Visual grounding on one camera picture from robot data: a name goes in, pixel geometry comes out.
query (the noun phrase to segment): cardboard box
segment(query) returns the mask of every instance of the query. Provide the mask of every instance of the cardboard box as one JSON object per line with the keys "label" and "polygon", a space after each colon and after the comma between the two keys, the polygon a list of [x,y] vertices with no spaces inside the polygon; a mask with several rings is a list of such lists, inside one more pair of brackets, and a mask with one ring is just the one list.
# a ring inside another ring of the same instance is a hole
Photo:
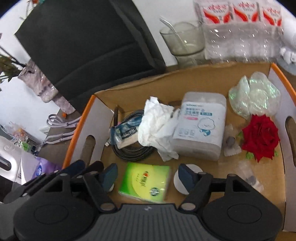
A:
{"label": "cardboard box", "polygon": [[[278,157],[273,160],[263,158],[259,163],[252,160],[252,168],[264,186],[263,195],[274,203],[285,216],[284,229],[296,231],[296,167],[293,162],[292,148],[286,131],[286,119],[288,116],[296,119],[296,93],[287,79],[275,64],[268,63],[228,63],[221,65],[205,65],[192,69],[180,70],[161,76],[151,77],[143,80],[130,82],[116,86],[112,89],[100,91],[92,96],[81,121],[71,141],[64,167],[79,159],[83,144],[88,135],[96,139],[95,150],[91,162],[102,160],[105,166],[117,163],[119,168],[118,179],[115,188],[110,194],[116,205],[122,203],[139,203],[137,200],[129,199],[118,194],[118,189],[126,169],[127,163],[119,159],[112,151],[112,148],[104,144],[109,137],[109,126],[112,125],[112,110],[119,106],[119,120],[129,113],[143,109],[145,101],[150,96],[156,96],[164,104],[177,106],[180,104],[184,94],[188,91],[217,92],[228,99],[228,91],[235,86],[241,77],[250,77],[255,71],[260,71],[269,76],[271,82],[280,89],[282,95],[281,108],[274,117],[274,122],[279,128],[281,145],[276,148]],[[227,100],[226,124],[232,124],[237,128],[247,125],[247,121],[236,115]],[[211,173],[214,177],[226,178],[227,174],[233,173],[238,161],[245,159],[246,152],[224,157],[221,155],[218,162],[199,160],[191,157],[180,156],[179,160],[163,162],[155,151],[142,163],[154,165],[169,165],[172,173],[175,173],[180,163],[196,164],[203,171]],[[223,194],[212,194],[211,199],[220,197]],[[166,202],[175,203],[179,206],[184,195],[180,194],[174,187],[171,180],[165,198]],[[278,240],[296,240],[296,234],[283,233]]]}

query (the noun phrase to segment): blue logo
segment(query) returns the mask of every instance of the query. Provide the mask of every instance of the blue logo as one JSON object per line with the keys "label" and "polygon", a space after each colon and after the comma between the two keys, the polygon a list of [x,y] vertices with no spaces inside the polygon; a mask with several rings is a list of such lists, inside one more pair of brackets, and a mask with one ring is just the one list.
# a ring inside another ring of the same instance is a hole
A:
{"label": "blue logo", "polygon": [[38,166],[36,176],[40,176],[42,174],[42,167]]}

